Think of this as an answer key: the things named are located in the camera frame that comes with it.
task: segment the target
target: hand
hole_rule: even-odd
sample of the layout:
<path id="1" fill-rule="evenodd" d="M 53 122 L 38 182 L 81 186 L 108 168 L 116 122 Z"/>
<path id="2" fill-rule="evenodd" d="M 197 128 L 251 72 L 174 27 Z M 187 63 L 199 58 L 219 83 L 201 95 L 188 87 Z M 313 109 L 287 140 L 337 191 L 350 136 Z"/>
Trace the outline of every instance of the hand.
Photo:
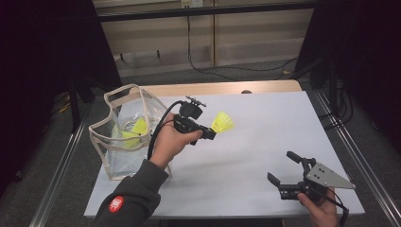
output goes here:
<path id="1" fill-rule="evenodd" d="M 335 200 L 334 193 L 327 190 L 326 196 L 332 200 Z M 298 200 L 306 209 L 310 212 L 310 219 L 313 227 L 336 227 L 337 221 L 337 209 L 336 205 L 330 201 L 324 201 L 321 205 L 317 206 L 311 201 L 307 195 L 303 193 L 298 194 Z"/>
<path id="2" fill-rule="evenodd" d="M 168 163 L 179 154 L 185 145 L 196 141 L 201 138 L 202 131 L 192 131 L 190 133 L 182 134 L 174 128 L 172 122 L 174 114 L 169 113 L 166 117 L 165 124 L 156 138 L 153 155 L 150 161 L 165 169 Z"/>

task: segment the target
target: red patch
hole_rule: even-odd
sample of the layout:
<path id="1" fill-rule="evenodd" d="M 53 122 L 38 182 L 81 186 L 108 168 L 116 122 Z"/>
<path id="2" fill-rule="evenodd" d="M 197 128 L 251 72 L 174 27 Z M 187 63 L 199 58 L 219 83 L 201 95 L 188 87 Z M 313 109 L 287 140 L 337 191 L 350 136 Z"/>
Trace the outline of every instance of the red patch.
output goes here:
<path id="1" fill-rule="evenodd" d="M 124 199 L 122 197 L 117 196 L 116 198 L 114 198 L 114 200 L 112 200 L 109 205 L 110 212 L 117 212 L 123 206 L 123 203 Z"/>

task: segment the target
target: transparent bag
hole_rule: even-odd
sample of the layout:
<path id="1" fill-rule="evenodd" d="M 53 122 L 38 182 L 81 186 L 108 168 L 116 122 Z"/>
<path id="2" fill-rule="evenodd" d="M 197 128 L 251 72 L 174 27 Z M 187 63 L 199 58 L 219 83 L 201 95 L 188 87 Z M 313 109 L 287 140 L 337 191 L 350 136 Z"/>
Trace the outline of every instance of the transparent bag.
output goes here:
<path id="1" fill-rule="evenodd" d="M 89 127 L 89 136 L 110 180 L 133 175 L 148 158 L 148 145 L 167 107 L 130 84 L 104 95 L 109 116 Z M 167 170 L 171 175 L 170 165 Z"/>

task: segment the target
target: black sleeve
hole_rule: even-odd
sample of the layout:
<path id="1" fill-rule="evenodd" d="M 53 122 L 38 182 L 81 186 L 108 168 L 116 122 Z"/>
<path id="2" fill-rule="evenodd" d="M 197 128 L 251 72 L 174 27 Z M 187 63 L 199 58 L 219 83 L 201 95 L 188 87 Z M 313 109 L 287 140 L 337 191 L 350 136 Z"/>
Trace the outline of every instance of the black sleeve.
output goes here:
<path id="1" fill-rule="evenodd" d="M 100 205 L 95 227 L 142 226 L 160 203 L 158 191 L 168 174 L 144 160 L 138 172 L 126 177 Z"/>

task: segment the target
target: badminton shuttlecock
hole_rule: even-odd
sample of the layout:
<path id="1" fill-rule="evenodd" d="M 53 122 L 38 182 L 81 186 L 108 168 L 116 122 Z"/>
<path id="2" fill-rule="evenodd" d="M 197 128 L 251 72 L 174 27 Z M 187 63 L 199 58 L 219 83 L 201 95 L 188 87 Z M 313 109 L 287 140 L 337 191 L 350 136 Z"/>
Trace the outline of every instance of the badminton shuttlecock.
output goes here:
<path id="1" fill-rule="evenodd" d="M 215 133 L 224 132 L 234 127 L 234 122 L 231 117 L 225 112 L 218 112 L 215 120 L 213 121 L 212 127 L 210 127 Z"/>
<path id="2" fill-rule="evenodd" d="M 133 125 L 131 132 L 138 133 L 139 135 L 146 134 L 148 132 L 147 122 L 144 117 L 140 117 Z"/>
<path id="3" fill-rule="evenodd" d="M 148 132 L 147 122 L 143 117 L 139 118 L 133 125 L 131 131 L 122 131 L 121 135 L 123 138 L 137 137 Z M 125 140 L 124 145 L 128 148 L 134 147 L 139 143 L 139 138 L 132 138 L 131 140 Z"/>

